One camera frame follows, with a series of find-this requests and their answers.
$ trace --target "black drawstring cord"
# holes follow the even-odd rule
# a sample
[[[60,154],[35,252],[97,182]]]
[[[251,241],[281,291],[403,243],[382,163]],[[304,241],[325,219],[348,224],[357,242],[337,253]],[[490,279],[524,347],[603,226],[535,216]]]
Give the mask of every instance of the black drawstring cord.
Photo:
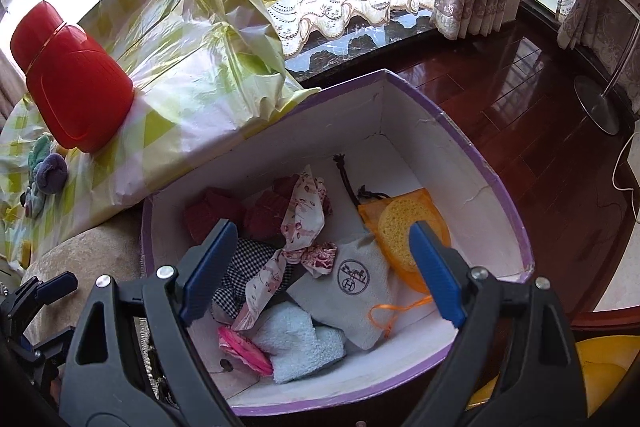
[[[363,185],[358,189],[358,197],[366,198],[367,200],[385,200],[388,199],[389,196],[387,196],[384,192],[370,192]]]
[[[353,193],[353,189],[351,188],[351,183],[349,182],[349,177],[347,176],[347,171],[344,168],[344,154],[337,154],[334,156],[334,162],[338,167],[338,171],[340,171],[340,178],[342,178],[342,183],[344,184],[344,188],[347,189],[347,193],[351,200],[351,203],[354,204],[356,208],[360,206],[360,202],[358,198]]]

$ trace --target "black and white checkered cloth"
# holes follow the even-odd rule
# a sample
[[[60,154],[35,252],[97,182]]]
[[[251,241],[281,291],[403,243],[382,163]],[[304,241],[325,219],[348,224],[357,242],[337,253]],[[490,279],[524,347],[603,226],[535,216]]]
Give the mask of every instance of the black and white checkered cloth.
[[[213,293],[213,302],[220,306],[229,318],[238,317],[246,301],[246,284],[262,269],[275,251],[276,248],[271,245],[238,238],[236,253],[231,258],[231,263],[220,282],[220,288]],[[282,284],[277,289],[276,295],[289,286],[292,272],[293,265],[287,264],[282,276]]]

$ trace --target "orange mesh bag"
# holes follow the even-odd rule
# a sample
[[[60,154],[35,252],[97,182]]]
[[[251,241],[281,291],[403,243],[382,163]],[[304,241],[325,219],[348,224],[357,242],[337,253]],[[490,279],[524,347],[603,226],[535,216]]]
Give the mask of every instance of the orange mesh bag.
[[[426,221],[445,247],[451,246],[451,237],[426,188],[360,204],[358,212],[400,279],[414,290],[429,295],[409,250],[409,227],[416,221]]]

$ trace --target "white cable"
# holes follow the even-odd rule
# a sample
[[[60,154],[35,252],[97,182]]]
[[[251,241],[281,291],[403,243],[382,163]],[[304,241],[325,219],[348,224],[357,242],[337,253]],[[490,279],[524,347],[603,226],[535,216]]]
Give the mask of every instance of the white cable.
[[[625,149],[629,146],[629,144],[631,143],[631,140],[633,140],[636,134],[640,134],[640,132],[633,133],[629,137],[629,139],[626,141],[622,150],[620,151],[620,154],[618,155],[618,159],[616,160],[616,165],[613,167],[613,174],[611,175],[611,183],[613,184],[613,188],[615,188],[615,190],[619,190],[620,192],[626,192],[626,191],[631,192],[631,210],[634,213],[634,218],[636,219],[636,223],[640,225],[640,221],[638,221],[638,213],[636,212],[636,206],[634,204],[634,190],[632,188],[620,188],[616,185],[616,170],[618,169],[620,158],[622,158],[622,153],[625,152]]]

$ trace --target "orange drawstring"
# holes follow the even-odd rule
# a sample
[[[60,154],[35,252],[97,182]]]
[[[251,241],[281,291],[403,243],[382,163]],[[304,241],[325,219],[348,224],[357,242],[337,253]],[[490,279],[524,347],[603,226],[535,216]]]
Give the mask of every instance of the orange drawstring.
[[[379,308],[381,310],[393,310],[393,311],[402,313],[402,312],[409,311],[412,308],[423,306],[424,304],[429,304],[430,302],[433,302],[433,297],[431,297],[431,295],[427,295],[422,299],[415,301],[413,304],[410,304],[404,307],[394,306],[393,304],[376,304],[369,310],[369,320],[375,327],[380,328],[381,330],[385,330],[385,338],[388,339],[389,334],[391,334],[391,330],[394,327],[394,324],[396,323],[396,320],[398,320],[399,314],[395,313],[394,316],[389,319],[389,322],[386,324],[386,326],[382,326],[379,323],[377,323],[376,320],[373,318],[373,310],[375,310],[376,308]]]

